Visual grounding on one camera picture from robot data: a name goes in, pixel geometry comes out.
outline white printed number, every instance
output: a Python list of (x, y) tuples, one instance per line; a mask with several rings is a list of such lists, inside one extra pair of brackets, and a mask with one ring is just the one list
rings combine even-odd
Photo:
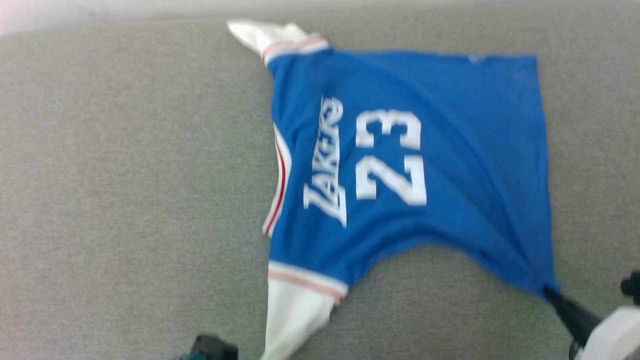
[[(408, 149), (420, 150), (421, 124), (420, 120), (409, 112), (396, 110), (366, 111), (356, 119), (356, 146), (374, 147), (373, 134), (368, 132), (367, 125), (371, 122), (382, 124), (382, 134), (389, 135), (393, 125), (406, 125), (406, 134), (400, 137), (400, 145)], [(407, 205), (423, 206), (427, 204), (427, 189), (424, 182), (424, 162), (422, 156), (406, 155), (404, 157), (404, 175), (393, 171), (384, 161), (375, 156), (365, 156), (356, 164), (356, 198), (375, 199), (376, 181), (369, 178), (374, 175)]]

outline gray fabric surface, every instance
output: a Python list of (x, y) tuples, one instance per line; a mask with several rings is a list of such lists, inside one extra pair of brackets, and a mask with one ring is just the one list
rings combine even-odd
[[(291, 14), (337, 47), (535, 51), (558, 278), (601, 315), (640, 266), (640, 6)], [(0, 38), (0, 359), (256, 359), (271, 80), (220, 20)], [(552, 309), (446, 249), (379, 264), (295, 359), (566, 359)]]

